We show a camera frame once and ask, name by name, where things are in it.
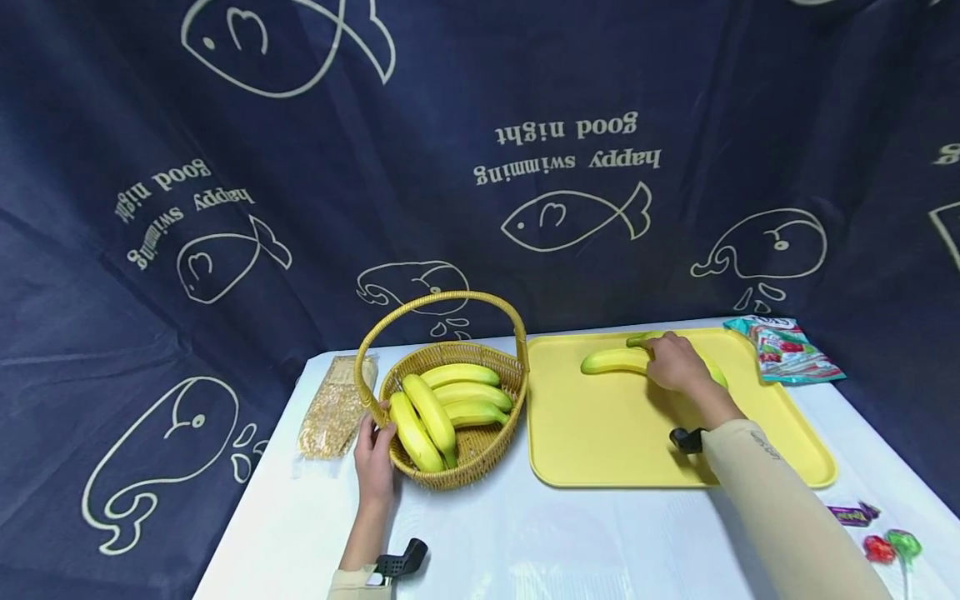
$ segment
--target lollipop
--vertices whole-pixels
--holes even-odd
[[[890,564],[897,559],[897,550],[880,536],[866,538],[863,541],[863,549],[867,552],[867,560],[871,563]]]
[[[903,598],[910,600],[910,568],[913,566],[913,560],[920,556],[924,547],[913,534],[902,529],[891,529],[887,532],[886,538],[900,557],[900,566],[903,569]]]

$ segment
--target black device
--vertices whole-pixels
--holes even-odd
[[[393,554],[381,554],[376,559],[376,568],[374,573],[383,577],[379,585],[387,586],[390,580],[395,577],[404,577],[420,570],[423,559],[426,557],[427,548],[423,540],[412,538],[407,544],[407,549],[403,551],[403,556]]]
[[[677,427],[670,432],[670,442],[683,454],[700,454],[704,451],[704,440],[701,437],[704,431],[703,427],[698,427],[693,431]]]

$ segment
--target hand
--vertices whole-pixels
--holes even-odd
[[[653,352],[647,376],[667,390],[686,395],[700,411],[704,426],[715,429],[728,420],[746,419],[731,395],[713,378],[697,350],[673,331],[643,344]]]
[[[353,461],[360,486],[361,509],[390,510],[394,506],[394,464],[390,461],[390,440],[395,433],[395,423],[374,432],[370,413],[360,421]]]
[[[648,340],[644,347],[654,359],[647,365],[647,376],[662,388],[694,396],[696,390],[712,382],[704,360],[686,338],[673,331]]]

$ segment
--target wicker basket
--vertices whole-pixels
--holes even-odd
[[[469,427],[457,430],[457,455],[459,465],[439,473],[424,473],[417,469],[410,460],[406,450],[398,437],[394,437],[390,445],[390,457],[394,464],[411,479],[431,490],[454,490],[473,483],[489,473],[503,458],[507,447],[514,438],[516,425],[520,421],[520,412],[523,410],[523,400],[527,394],[527,379],[530,373],[530,359],[527,357],[527,332],[523,321],[516,310],[504,300],[491,294],[482,292],[458,291],[441,292],[418,298],[400,306],[397,310],[383,318],[380,323],[367,334],[363,344],[357,351],[356,363],[353,366],[353,378],[363,405],[372,413],[373,420],[380,427],[390,422],[390,416],[380,408],[379,402],[364,381],[361,371],[363,358],[370,349],[373,340],[387,325],[393,323],[403,315],[433,302],[444,300],[481,300],[489,302],[507,313],[514,322],[516,335],[516,358],[479,344],[470,342],[439,342],[415,350],[404,356],[383,378],[380,387],[381,400],[388,399],[391,394],[400,390],[400,381],[409,373],[423,373],[427,370],[449,365],[452,363],[473,363],[493,369],[500,375],[500,385],[503,391],[514,401],[514,408],[510,419],[502,427],[498,424],[484,427]]]

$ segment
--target beige sleeve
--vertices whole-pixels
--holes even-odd
[[[390,600],[390,586],[367,586],[374,569],[375,565],[368,564],[358,571],[337,570],[327,600]]]
[[[731,420],[703,440],[710,468],[740,513],[780,598],[891,597],[850,534],[759,425]]]

